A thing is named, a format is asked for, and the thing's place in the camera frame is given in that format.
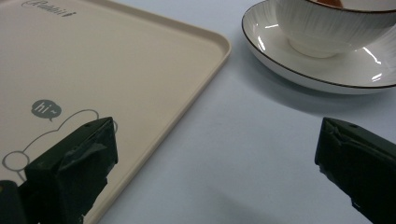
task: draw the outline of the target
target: cartoon illustration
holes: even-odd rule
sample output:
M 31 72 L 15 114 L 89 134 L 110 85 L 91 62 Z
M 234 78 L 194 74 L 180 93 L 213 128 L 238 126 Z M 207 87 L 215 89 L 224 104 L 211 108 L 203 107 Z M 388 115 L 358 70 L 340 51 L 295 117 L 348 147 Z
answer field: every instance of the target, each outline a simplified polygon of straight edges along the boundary
M 52 121 L 53 118 L 58 117 L 61 112 L 62 109 L 49 100 L 40 100 L 32 105 L 32 113 L 34 115 L 42 119 L 49 119 L 50 121 Z M 96 110 L 80 110 L 68 117 L 57 129 L 40 134 L 24 149 L 15 150 L 8 153 L 2 159 L 2 164 L 10 172 L 15 172 L 21 181 L 25 181 L 25 176 L 23 173 L 25 166 L 29 164 L 30 161 L 32 161 L 35 157 L 42 154 L 45 150 L 49 149 L 53 145 L 50 145 L 47 148 L 41 148 L 39 146 L 46 146 L 48 144 L 47 142 L 58 142 L 66 137 L 68 133 L 64 133 L 64 130 L 69 130 L 69 128 L 65 128 L 65 126 L 76 126 L 95 119 L 99 119 L 99 113 Z M 114 122 L 114 125 L 115 132 L 117 132 L 118 124 Z

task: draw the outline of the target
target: saucer rim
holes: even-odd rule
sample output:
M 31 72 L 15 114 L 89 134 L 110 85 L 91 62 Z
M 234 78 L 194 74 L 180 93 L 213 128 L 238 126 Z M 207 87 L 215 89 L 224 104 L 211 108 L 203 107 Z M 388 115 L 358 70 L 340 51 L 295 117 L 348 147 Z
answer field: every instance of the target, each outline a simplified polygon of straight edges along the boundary
M 390 9 L 390 10 L 362 10 L 362 9 L 352 9 L 352 8 L 344 8 L 344 7 L 334 7 L 331 5 L 327 5 L 324 3 L 320 2 L 313 2 L 311 0 L 305 0 L 305 2 L 313 3 L 316 5 L 320 5 L 321 7 L 328 7 L 334 10 L 341 10 L 341 11 L 346 11 L 350 13 L 369 13 L 369 14 L 392 14 L 396 12 L 396 8 Z
M 343 87 L 343 88 L 349 88 L 349 89 L 359 89 L 359 90 L 384 90 L 384 89 L 390 89 L 390 88 L 396 87 L 396 82 L 395 82 L 394 84 L 391 84 L 391 85 L 384 85 L 384 86 L 355 86 L 355 85 L 347 85 L 347 84 L 342 84 L 342 83 L 330 82 L 330 81 L 327 81 L 327 80 L 324 80 L 324 79 L 320 79 L 320 78 L 317 78 L 317 77 L 311 77 L 311 76 L 309 76 L 309 75 L 306 75 L 306 74 L 297 72 L 297 71 L 293 70 L 292 68 L 289 68 L 289 67 L 283 65 L 282 63 L 276 61 L 275 59 L 271 58 L 269 55 L 263 53 L 263 52 L 262 52 L 262 51 L 250 40 L 250 38 L 248 37 L 248 34 L 247 34 L 247 32 L 246 32 L 246 28 L 245 28 L 245 26 L 244 26 L 244 21 L 245 21 L 245 18 L 247 17 L 247 14 L 249 13 L 250 10 L 252 10 L 254 7 L 256 7 L 256 6 L 260 5 L 260 4 L 263 4 L 264 2 L 268 2 L 268 1 L 275 1 L 275 0 L 263 0 L 263 1 L 261 1 L 261 2 L 259 2 L 259 3 L 257 3 L 257 4 L 255 4 L 255 5 L 253 5 L 252 7 L 250 7 L 250 8 L 244 13 L 244 16 L 242 17 L 242 22 L 241 22 L 241 23 L 242 23 L 242 31 L 243 31 L 243 33 L 244 33 L 244 35 L 245 35 L 245 38 L 247 39 L 248 43 L 249 43 L 257 52 L 260 53 L 260 55 L 264 56 L 265 58 L 267 58 L 267 59 L 270 60 L 271 62 L 277 64 L 278 66 L 282 67 L 283 69 L 286 69 L 286 70 L 292 72 L 294 75 L 298 75 L 298 76 L 301 76 L 301 77 L 306 77 L 306 78 L 309 78 L 309 79 L 312 79 L 312 80 L 315 80 L 315 81 L 318 81 L 318 82 L 321 82 L 321 83 L 324 83 L 324 84 L 332 85 L 332 86 Z

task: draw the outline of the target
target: beige tray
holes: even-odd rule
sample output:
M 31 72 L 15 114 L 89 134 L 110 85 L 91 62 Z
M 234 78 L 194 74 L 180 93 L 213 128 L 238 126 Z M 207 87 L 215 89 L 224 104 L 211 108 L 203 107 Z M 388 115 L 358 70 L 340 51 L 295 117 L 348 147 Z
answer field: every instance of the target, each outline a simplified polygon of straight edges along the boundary
M 111 116 L 120 162 L 95 223 L 228 57 L 226 38 L 107 1 L 0 0 L 0 179 Z

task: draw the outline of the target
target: speech bubble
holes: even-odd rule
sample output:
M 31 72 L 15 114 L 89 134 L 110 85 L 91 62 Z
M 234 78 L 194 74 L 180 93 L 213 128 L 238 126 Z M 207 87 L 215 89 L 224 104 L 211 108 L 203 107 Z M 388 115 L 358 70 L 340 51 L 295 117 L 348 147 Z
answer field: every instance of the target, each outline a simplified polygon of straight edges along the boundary
M 62 109 L 51 100 L 39 100 L 32 105 L 32 114 L 42 119 L 52 119 L 60 116 Z

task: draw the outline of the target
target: brown rim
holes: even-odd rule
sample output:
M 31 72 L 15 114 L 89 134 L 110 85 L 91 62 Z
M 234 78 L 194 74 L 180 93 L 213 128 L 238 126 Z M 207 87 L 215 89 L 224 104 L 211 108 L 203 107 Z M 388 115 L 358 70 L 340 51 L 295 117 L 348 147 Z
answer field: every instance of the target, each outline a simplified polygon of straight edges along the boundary
M 248 36 L 248 34 L 247 34 L 246 30 L 245 30 L 244 20 L 245 20 L 245 18 L 247 17 L 247 14 L 250 12 L 250 10 L 252 10 L 254 7 L 256 7 L 256 6 L 260 5 L 260 4 L 264 4 L 265 2 L 268 2 L 268 1 L 274 1 L 274 0 L 264 0 L 264 1 L 260 2 L 260 3 L 257 3 L 257 4 L 255 4 L 255 5 L 253 5 L 252 7 L 250 7 L 250 8 L 245 12 L 245 14 L 243 15 L 242 21 L 241 21 L 241 25 L 242 25 L 242 31 L 243 31 L 244 36 L 245 36 L 245 38 L 247 39 L 247 42 L 249 43 L 249 45 L 252 46 L 255 50 L 257 50 L 262 56 L 264 56 L 265 58 L 267 58 L 268 60 L 270 60 L 272 63 L 276 64 L 277 66 L 279 66 L 279 67 L 281 67 L 281 68 L 283 68 L 283 69 L 285 69 L 285 70 L 288 70 L 288 71 L 294 73 L 294 74 L 297 75 L 297 76 L 306 77 L 306 78 L 308 78 L 308 79 L 312 79 L 312 80 L 315 80 L 315 81 L 317 81 L 317 82 L 321 82 L 321 83 L 323 83 L 323 84 L 327 84 L 327 85 L 331 85 L 331 86 L 335 86 L 335 87 L 347 88 L 347 89 L 350 89 L 350 90 L 384 90 L 384 89 L 390 89 L 390 88 L 396 87 L 396 83 L 390 84 L 390 85 L 383 85 L 383 86 L 356 86 L 356 85 L 349 85 L 349 84 L 331 82 L 331 81 L 328 81 L 328 80 L 319 79 L 319 78 L 316 78 L 316 77 L 311 77 L 311 76 L 309 76 L 309 75 L 300 73 L 300 72 L 298 72 L 298 71 L 293 70 L 292 68 L 289 68 L 289 67 L 283 65 L 282 63 L 280 63 L 280 62 L 276 61 L 275 59 L 273 59 L 271 56 L 269 56 L 269 55 L 263 53 L 263 52 L 262 52 L 260 49 L 258 49 L 257 46 L 250 40 L 250 38 L 249 38 L 249 36 Z
M 326 5 L 320 2 L 313 2 L 311 0 L 305 0 L 305 2 L 309 2 L 321 7 L 328 7 L 331 9 L 335 9 L 335 10 L 342 10 L 342 11 L 348 11 L 348 12 L 354 12 L 354 13 L 371 13 L 371 14 L 383 14 L 383 13 L 394 13 L 396 12 L 396 8 L 391 9 L 391 10 L 380 10 L 380 11 L 371 11 L 371 10 L 358 10 L 358 9 L 350 9 L 350 8 L 344 8 L 344 7 L 334 7 L 334 6 L 330 6 L 330 5 Z

